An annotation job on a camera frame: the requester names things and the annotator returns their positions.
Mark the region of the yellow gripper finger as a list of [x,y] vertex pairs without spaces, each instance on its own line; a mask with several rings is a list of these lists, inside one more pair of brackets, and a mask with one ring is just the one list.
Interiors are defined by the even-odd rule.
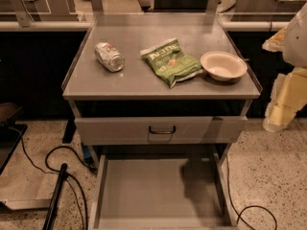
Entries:
[[269,132],[285,129],[306,104],[307,69],[295,67],[288,75],[279,74],[273,84],[263,128]]

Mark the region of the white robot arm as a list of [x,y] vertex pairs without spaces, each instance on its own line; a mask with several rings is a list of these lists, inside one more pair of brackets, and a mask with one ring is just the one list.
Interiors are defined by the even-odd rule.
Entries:
[[283,60],[294,67],[288,75],[277,76],[265,112],[263,128],[278,132],[307,105],[307,4],[285,28],[267,39],[262,48],[281,52]]

